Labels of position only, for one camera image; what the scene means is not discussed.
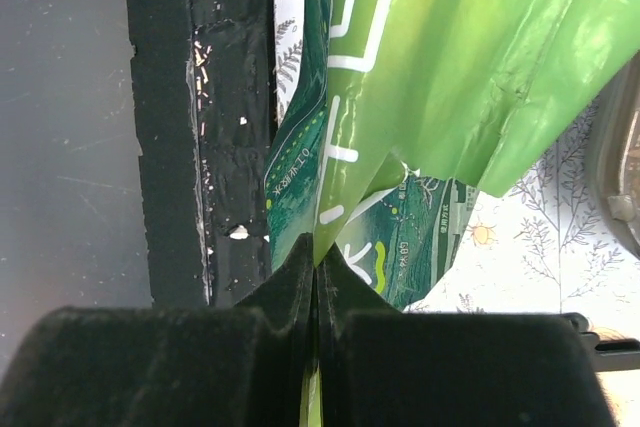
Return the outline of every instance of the white speck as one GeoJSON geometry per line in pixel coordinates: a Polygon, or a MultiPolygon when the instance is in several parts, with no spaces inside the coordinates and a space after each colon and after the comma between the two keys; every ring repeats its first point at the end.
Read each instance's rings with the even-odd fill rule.
{"type": "Polygon", "coordinates": [[[229,237],[231,237],[234,240],[244,240],[249,237],[249,232],[244,227],[244,225],[239,225],[238,227],[236,227],[231,231],[231,233],[229,234],[229,237]]]}

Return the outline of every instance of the green snack bag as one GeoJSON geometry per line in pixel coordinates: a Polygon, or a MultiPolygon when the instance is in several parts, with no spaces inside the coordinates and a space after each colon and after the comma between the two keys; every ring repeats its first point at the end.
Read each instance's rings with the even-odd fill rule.
{"type": "MultiPolygon", "coordinates": [[[[300,81],[265,176],[272,265],[276,268],[298,235],[313,230],[321,148],[330,120],[329,5],[330,0],[305,0],[300,81]]],[[[476,194],[453,180],[417,177],[404,168],[397,174],[396,184],[385,195],[377,193],[370,199],[375,202],[358,212],[334,240],[349,266],[392,305],[403,309],[424,298],[451,267],[476,194]]]]}
{"type": "Polygon", "coordinates": [[[411,172],[503,195],[640,48],[638,25],[640,0],[332,0],[316,262],[411,172]]]}

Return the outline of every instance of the black clip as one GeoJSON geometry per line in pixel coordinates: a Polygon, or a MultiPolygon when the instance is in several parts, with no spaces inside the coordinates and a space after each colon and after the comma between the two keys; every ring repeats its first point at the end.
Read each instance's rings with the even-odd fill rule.
{"type": "Polygon", "coordinates": [[[580,334],[596,372],[640,369],[640,341],[636,339],[601,340],[589,331],[589,321],[578,313],[561,314],[580,334]]]}

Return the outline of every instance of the gray surface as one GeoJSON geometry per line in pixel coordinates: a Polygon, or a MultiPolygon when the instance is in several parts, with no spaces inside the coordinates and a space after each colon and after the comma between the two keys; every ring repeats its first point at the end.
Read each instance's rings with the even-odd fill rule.
{"type": "Polygon", "coordinates": [[[62,305],[150,306],[125,0],[0,0],[0,375],[62,305]]]}

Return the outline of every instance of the light green plastic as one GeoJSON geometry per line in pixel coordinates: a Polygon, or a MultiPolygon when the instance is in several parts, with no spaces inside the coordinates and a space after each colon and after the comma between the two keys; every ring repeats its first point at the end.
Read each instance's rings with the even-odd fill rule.
{"type": "Polygon", "coordinates": [[[332,0],[316,262],[411,172],[501,196],[639,48],[640,0],[332,0]]]}

